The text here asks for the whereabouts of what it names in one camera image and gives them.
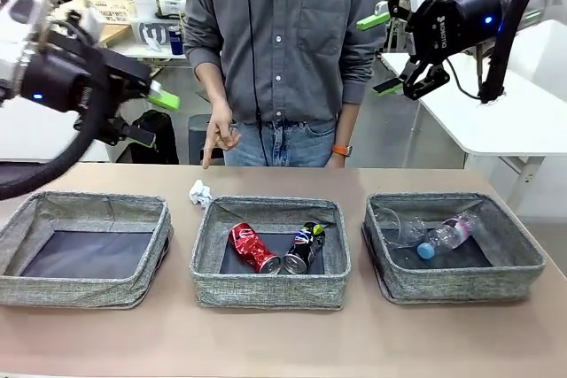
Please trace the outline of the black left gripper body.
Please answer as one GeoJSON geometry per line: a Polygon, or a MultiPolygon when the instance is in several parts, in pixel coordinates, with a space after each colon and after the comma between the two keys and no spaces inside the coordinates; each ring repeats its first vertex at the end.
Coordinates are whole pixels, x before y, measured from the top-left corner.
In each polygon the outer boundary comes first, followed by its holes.
{"type": "Polygon", "coordinates": [[[92,100],[106,96],[103,122],[117,110],[120,55],[107,48],[44,48],[21,60],[21,96],[83,120],[92,100]]]}

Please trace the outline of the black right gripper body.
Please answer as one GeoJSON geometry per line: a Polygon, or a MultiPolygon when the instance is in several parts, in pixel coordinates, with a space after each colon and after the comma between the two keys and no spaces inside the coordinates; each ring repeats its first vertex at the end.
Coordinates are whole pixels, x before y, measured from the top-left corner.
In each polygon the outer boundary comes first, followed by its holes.
{"type": "Polygon", "coordinates": [[[409,21],[410,57],[439,64],[497,35],[509,0],[426,0],[409,21]]]}

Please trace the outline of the person's right hand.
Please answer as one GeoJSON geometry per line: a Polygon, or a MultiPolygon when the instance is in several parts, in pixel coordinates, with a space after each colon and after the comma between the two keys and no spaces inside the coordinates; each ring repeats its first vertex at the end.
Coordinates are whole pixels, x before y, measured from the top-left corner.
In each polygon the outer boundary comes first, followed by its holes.
{"type": "Polygon", "coordinates": [[[211,164],[214,148],[230,151],[237,147],[240,134],[232,127],[232,111],[225,101],[212,103],[212,113],[206,131],[206,142],[202,166],[207,169],[211,164]]]}

